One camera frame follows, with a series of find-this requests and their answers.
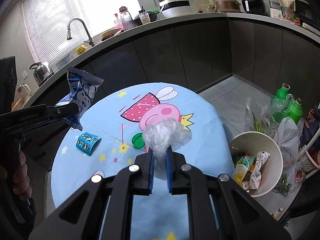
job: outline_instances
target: white star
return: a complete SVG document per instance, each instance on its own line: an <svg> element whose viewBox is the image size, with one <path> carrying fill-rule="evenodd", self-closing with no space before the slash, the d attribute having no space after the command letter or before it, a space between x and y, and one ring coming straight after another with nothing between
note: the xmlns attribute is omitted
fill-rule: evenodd
<svg viewBox="0 0 320 240"><path fill-rule="evenodd" d="M68 147L67 147L67 146L63 147L63 148L62 148L62 151L61 151L61 154L65 154L67 150L68 150Z"/></svg>

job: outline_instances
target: faucet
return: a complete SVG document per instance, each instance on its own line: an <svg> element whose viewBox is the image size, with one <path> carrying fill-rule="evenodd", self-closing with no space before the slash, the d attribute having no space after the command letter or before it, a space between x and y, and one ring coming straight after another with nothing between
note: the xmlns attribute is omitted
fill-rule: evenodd
<svg viewBox="0 0 320 240"><path fill-rule="evenodd" d="M67 38L67 40L71 40L71 39L72 39L72 37L71 37L70 24L71 24L73 21L79 21L79 22L81 22L81 23L83 24L83 27L84 27L84 29L85 29L85 32L87 33L87 35L88 35L88 37L89 37L89 41L84 41L84 42L89 43L89 45L91 45L91 46L93 47L93 46L95 45L94 40L93 40L93 38L91 38L90 33L89 33L88 29L87 29L87 26L85 26L84 21L81 20L81 19L79 19L79 18L73 18L72 20L70 20L70 22L69 22L69 24L68 24L68 38Z"/></svg>

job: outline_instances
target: white trash bin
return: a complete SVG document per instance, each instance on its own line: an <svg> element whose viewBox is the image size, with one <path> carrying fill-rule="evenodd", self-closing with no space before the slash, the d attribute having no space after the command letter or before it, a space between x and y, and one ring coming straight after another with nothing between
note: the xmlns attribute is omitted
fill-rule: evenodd
<svg viewBox="0 0 320 240"><path fill-rule="evenodd" d="M268 160L260 170L262 177L259 188L250 190L252 197L263 196L276 186L282 174L283 159L281 151L273 139L263 133L250 131L235 136L230 146L250 156L263 151L270 153ZM231 150L231 152L232 155L236 155L235 150Z"/></svg>

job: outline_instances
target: cartoon tablecloth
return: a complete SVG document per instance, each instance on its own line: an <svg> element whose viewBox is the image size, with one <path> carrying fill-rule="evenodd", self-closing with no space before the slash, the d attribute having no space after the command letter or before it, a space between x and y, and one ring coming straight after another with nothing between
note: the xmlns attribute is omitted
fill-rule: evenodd
<svg viewBox="0 0 320 240"><path fill-rule="evenodd" d="M148 83L115 92L92 106L81 118L83 131L70 129L52 167L52 197L56 207L94 173L117 174L134 163L144 149L134 149L132 137L148 124L175 118L192 132L192 140L178 152L203 173L232 175L233 163L225 128L214 107L196 93L178 85ZM92 156L76 148L83 132L101 136ZM134 196L132 240L185 240L189 237L185 195L168 193L167 181L154 178L150 196Z"/></svg>

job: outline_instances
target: metal bolt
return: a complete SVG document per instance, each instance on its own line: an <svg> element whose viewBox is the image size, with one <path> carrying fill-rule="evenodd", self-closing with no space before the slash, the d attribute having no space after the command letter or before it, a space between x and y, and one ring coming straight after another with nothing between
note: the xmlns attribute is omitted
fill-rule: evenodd
<svg viewBox="0 0 320 240"><path fill-rule="evenodd" d="M219 179L221 180L221 181L228 181L229 180L229 176L227 175L227 174L220 174L219 175Z"/></svg>
<svg viewBox="0 0 320 240"><path fill-rule="evenodd" d="M129 171L131 171L131 172L138 171L139 169L140 169L139 166L136 164L129 166Z"/></svg>
<svg viewBox="0 0 320 240"><path fill-rule="evenodd" d="M191 170L191 165L190 165L190 164L183 164L183 165L181 166L181 169L182 169L183 171L190 171L190 170Z"/></svg>
<svg viewBox="0 0 320 240"><path fill-rule="evenodd" d="M98 183L102 180L102 177L99 175L99 174L96 174L96 175L93 175L91 177L91 181L94 182L94 183Z"/></svg>

